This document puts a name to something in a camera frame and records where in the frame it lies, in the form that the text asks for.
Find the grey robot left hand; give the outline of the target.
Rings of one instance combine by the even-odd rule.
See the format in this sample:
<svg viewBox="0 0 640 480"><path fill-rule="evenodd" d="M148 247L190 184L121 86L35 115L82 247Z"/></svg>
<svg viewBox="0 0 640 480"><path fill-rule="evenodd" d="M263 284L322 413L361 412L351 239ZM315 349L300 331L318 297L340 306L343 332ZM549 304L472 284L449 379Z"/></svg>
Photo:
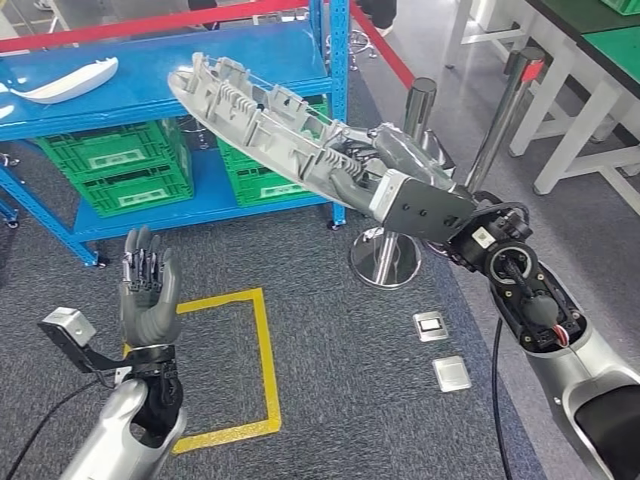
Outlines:
<svg viewBox="0 0 640 480"><path fill-rule="evenodd" d="M119 312L130 347L171 344L181 330L177 314L181 265L171 249L161 251L160 243L146 226L134 228L125 240Z"/></svg>

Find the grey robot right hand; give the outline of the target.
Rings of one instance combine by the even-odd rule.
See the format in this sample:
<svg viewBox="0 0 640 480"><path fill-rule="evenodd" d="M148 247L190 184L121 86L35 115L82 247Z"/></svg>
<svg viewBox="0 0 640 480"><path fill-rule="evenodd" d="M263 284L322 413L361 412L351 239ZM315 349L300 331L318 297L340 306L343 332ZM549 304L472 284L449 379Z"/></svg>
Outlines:
<svg viewBox="0 0 640 480"><path fill-rule="evenodd" d="M331 183L347 206L387 231L438 244L456 235L475 211L470 194L411 136L390 123L368 136L386 170L374 190L358 185L344 169L333 170Z"/></svg>

